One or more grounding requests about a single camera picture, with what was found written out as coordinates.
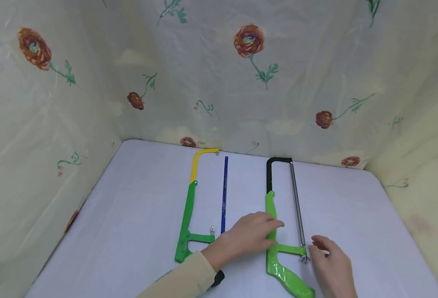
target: wrist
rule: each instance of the wrist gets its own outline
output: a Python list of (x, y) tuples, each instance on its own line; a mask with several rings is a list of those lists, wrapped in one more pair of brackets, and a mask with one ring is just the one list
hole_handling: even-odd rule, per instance
[(225, 264), (237, 256), (226, 234), (227, 232), (220, 235), (212, 244), (201, 251), (215, 272), (218, 272)]
[(358, 298), (354, 285), (333, 291), (333, 298)]

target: finger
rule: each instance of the finger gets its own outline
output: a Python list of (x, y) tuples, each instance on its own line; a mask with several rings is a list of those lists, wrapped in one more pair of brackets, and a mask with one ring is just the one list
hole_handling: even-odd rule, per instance
[(276, 242), (270, 239), (264, 239), (262, 242), (262, 251), (267, 250), (271, 248), (272, 246), (275, 246)]
[(326, 248), (319, 242), (312, 241), (312, 244), (321, 250), (326, 250)]
[(281, 220), (278, 219), (270, 220), (265, 223), (267, 234), (272, 232), (273, 230), (278, 229), (281, 226), (285, 226), (285, 223), (283, 223)]
[(254, 217), (254, 216), (255, 216), (255, 213), (249, 213), (247, 215), (242, 216), (241, 219), (250, 219), (251, 217)]
[(323, 270), (326, 266), (326, 258), (324, 255), (320, 253), (320, 249), (314, 245), (309, 245), (310, 258), (315, 267), (320, 270)]
[(313, 241), (315, 241), (321, 249), (327, 250), (330, 254), (333, 254), (334, 251), (341, 251), (341, 248), (334, 241), (329, 239), (328, 237), (315, 235), (311, 237)]
[(262, 219), (262, 220), (265, 220), (265, 221), (269, 221), (269, 220), (274, 220), (275, 219), (275, 217), (273, 217), (272, 214), (266, 213), (266, 212), (261, 213), (258, 217), (260, 219)]

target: black watch strap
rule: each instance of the black watch strap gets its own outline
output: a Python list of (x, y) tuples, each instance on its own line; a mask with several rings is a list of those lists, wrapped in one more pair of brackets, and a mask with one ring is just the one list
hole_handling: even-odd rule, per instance
[(219, 270), (219, 272), (214, 277), (214, 283), (211, 285), (211, 288), (218, 286), (219, 283), (222, 282), (224, 277), (225, 277), (224, 272), (222, 272), (222, 270)]

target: hacksaw handle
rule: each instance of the hacksaw handle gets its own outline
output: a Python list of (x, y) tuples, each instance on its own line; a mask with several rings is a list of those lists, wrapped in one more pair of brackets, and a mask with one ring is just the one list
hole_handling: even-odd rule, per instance
[(272, 163), (273, 162), (291, 163), (293, 162), (293, 160), (291, 158), (284, 158), (284, 157), (272, 157), (267, 160), (267, 193), (272, 191)]
[(194, 207), (194, 195), (196, 194), (196, 185), (197, 181), (193, 181), (189, 185), (187, 191), (184, 216), (182, 216), (181, 232), (179, 233), (179, 240), (177, 242), (176, 254), (174, 257), (174, 260), (178, 263), (182, 263), (185, 258), (192, 254), (187, 246), (189, 241), (212, 243), (215, 240), (214, 235), (199, 235), (189, 231), (189, 223), (191, 222), (192, 209)]
[[(267, 192), (265, 196), (265, 211), (271, 214), (275, 219), (277, 218), (277, 213), (275, 209), (275, 203), (273, 202), (273, 197), (275, 196), (274, 191)], [(273, 230), (267, 235), (267, 239), (273, 240), (276, 242), (276, 230)], [(315, 290), (310, 288), (300, 279), (295, 273), (286, 267), (282, 266), (282, 264), (278, 261), (278, 252), (299, 254), (298, 252), (303, 253), (301, 248), (297, 248), (294, 250), (293, 247), (289, 247), (288, 245), (278, 244), (267, 249), (267, 274), (271, 276), (275, 276), (282, 285), (287, 289), (287, 291), (292, 294), (296, 298), (315, 298)]]

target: green plastic handle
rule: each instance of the green plastic handle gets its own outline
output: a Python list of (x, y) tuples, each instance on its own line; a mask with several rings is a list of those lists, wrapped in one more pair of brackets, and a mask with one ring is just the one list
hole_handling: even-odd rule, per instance
[(186, 198), (186, 206), (184, 207), (184, 215), (182, 216), (181, 232), (179, 233), (179, 241), (177, 242), (176, 255), (174, 260), (182, 263), (185, 258), (190, 256), (192, 252), (187, 247), (189, 241), (212, 243), (215, 240), (214, 235), (199, 235), (189, 231), (191, 223), (192, 209), (194, 207), (194, 195), (196, 194), (197, 181), (193, 181), (189, 185)]
[[(265, 196), (265, 210), (272, 214), (276, 219), (277, 212), (273, 203), (274, 191), (269, 191)], [(276, 231), (273, 230), (267, 235), (267, 239), (276, 242)], [(285, 268), (278, 262), (278, 252), (285, 252), (294, 255), (306, 255), (306, 248), (291, 247), (288, 245), (277, 244), (275, 247), (267, 249), (267, 274), (275, 276), (287, 291), (296, 298), (315, 298), (315, 290), (310, 288), (291, 270)]]

